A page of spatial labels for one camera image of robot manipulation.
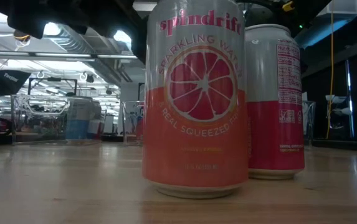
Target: spindrift can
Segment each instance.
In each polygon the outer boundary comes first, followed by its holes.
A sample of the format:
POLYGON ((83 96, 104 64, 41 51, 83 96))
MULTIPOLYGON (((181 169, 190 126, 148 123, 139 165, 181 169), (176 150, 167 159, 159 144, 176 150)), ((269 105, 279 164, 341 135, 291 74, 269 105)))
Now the spindrift can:
POLYGON ((161 193, 221 197, 247 180, 243 20, 229 0, 150 15, 143 175, 161 193))
POLYGON ((304 168, 300 51, 274 24, 246 28, 250 177, 290 179, 304 168))

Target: nutrition facts label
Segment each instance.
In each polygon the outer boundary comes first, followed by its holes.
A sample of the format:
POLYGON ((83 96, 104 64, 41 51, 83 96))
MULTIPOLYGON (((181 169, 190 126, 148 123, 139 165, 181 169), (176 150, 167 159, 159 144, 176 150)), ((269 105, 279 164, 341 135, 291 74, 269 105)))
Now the nutrition facts label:
POLYGON ((279 103, 302 105, 300 52, 293 42, 280 40, 277 45, 279 103))

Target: wooden table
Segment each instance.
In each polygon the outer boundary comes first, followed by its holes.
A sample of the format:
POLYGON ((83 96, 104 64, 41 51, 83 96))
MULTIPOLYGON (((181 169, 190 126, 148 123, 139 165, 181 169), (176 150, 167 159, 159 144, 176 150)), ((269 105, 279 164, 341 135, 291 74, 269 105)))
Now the wooden table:
POLYGON ((295 180, 186 200, 142 178, 140 147, 0 147, 0 223, 357 223, 357 152, 306 154, 295 180))

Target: can rim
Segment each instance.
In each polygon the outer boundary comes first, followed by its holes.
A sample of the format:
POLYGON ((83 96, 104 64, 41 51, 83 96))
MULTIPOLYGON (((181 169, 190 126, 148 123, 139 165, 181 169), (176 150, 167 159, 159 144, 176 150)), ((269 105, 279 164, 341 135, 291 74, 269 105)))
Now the can rim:
POLYGON ((278 24, 259 24, 259 25, 246 27, 245 30, 248 31, 248 30, 252 30, 252 29, 266 28, 266 27, 273 27, 273 28, 283 29, 283 30, 287 31, 290 34, 290 30, 289 30, 288 27, 285 27, 285 26, 282 26, 282 25, 278 25, 278 24))

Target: grapefruit illustration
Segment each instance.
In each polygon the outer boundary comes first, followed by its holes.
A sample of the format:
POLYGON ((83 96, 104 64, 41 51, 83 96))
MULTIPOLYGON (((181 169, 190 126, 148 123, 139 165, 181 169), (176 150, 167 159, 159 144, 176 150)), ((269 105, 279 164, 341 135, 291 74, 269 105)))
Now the grapefruit illustration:
POLYGON ((216 121, 236 103, 234 71, 227 58, 213 49, 182 55, 166 79, 171 105, 192 121, 216 121))

